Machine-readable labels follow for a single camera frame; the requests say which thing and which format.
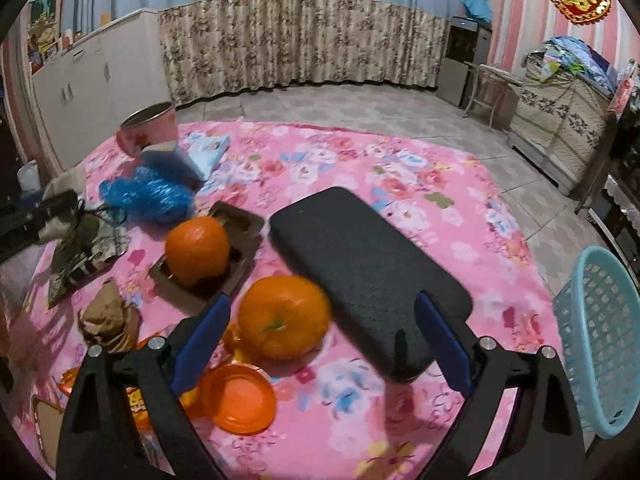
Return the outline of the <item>small wooden side table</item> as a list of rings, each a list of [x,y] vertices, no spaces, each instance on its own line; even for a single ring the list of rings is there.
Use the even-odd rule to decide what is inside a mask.
[[[473,108],[488,111],[488,126],[495,125],[502,101],[510,90],[522,88],[524,80],[502,68],[487,64],[466,62],[472,87],[469,101],[464,107],[464,116],[469,117]]]

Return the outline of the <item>orange plastic lid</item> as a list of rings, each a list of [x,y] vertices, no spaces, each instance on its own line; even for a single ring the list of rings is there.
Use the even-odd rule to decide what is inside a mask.
[[[238,436],[259,434],[277,415],[270,381],[257,367],[243,363],[209,370],[201,380],[201,402],[217,427]]]

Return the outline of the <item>pink metal mug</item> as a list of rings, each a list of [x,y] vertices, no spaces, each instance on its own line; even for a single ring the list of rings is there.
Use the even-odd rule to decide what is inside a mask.
[[[138,158],[149,145],[177,142],[179,128],[174,104],[160,102],[131,114],[120,124],[115,139],[118,147],[131,158]]]

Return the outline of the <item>blue bag on dispenser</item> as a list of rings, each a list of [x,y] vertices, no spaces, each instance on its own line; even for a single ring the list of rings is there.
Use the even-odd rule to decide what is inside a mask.
[[[490,25],[492,23],[492,11],[488,0],[461,0],[465,16],[469,20]]]

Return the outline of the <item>pile of folded clothes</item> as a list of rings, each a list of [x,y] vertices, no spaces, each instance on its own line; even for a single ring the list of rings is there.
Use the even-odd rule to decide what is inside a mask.
[[[617,72],[613,65],[584,40],[572,36],[554,36],[544,40],[524,56],[522,66],[529,70],[529,64],[536,66],[536,78],[540,82],[546,82],[559,70],[565,70],[571,75],[583,76],[609,94],[617,90]]]

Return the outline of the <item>dark patterned snack bag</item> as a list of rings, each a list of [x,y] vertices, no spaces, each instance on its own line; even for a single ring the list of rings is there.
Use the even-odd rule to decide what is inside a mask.
[[[129,247],[127,215],[120,208],[99,206],[78,212],[70,237],[55,247],[50,265],[48,308],[109,269]]]

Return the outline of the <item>grey water dispenser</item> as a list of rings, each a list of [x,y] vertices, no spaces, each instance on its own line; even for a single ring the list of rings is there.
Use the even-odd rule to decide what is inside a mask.
[[[487,62],[492,37],[489,25],[454,16],[437,79],[437,95],[457,107],[469,102],[472,66]]]

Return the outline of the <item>orange mandarin fruit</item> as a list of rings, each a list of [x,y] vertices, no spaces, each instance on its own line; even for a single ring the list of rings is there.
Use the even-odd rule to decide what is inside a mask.
[[[171,229],[165,240],[165,261],[174,279],[190,288],[226,272],[230,240],[211,216],[195,217]]]
[[[247,289],[236,322],[250,350],[273,361],[292,361],[314,350],[326,336],[331,304],[306,278],[267,276]]]

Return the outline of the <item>brown paper trash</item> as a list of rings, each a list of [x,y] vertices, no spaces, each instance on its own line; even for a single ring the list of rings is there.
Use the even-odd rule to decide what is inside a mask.
[[[99,346],[107,353],[132,350],[138,341],[140,325],[138,308],[124,299],[111,278],[78,314],[78,328],[86,345]]]

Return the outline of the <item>blue crinkled plastic wrapper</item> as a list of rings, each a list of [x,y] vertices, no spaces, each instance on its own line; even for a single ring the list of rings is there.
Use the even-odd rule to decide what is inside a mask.
[[[177,143],[147,146],[129,176],[112,177],[99,185],[105,206],[121,209],[132,220],[175,224],[194,213],[195,191],[204,174]]]

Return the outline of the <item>floral beige curtain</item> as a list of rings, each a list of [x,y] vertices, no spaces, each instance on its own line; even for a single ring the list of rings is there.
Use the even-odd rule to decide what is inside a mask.
[[[161,10],[158,27],[177,105],[292,82],[433,88],[449,32],[378,0],[200,0]]]

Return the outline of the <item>white cabinet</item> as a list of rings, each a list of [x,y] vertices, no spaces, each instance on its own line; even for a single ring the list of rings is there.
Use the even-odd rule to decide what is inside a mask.
[[[170,99],[158,12],[139,9],[82,37],[32,85],[54,162],[77,165],[130,115]]]

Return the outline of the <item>brown square tray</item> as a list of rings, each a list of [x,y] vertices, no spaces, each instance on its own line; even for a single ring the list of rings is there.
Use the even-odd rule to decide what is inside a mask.
[[[218,295],[232,297],[252,272],[265,220],[225,202],[173,228],[149,276],[160,296],[186,314]]]

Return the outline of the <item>brown cardboard piece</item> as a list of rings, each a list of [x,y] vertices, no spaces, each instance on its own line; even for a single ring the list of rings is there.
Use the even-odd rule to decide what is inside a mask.
[[[55,470],[64,410],[39,396],[32,396],[32,412],[40,453],[46,464]]]

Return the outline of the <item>light blue tissue pack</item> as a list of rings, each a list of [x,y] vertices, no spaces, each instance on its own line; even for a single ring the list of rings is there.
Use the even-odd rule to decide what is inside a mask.
[[[209,179],[230,144],[230,136],[209,136],[199,131],[186,136],[186,154],[193,162],[198,180],[205,182]]]

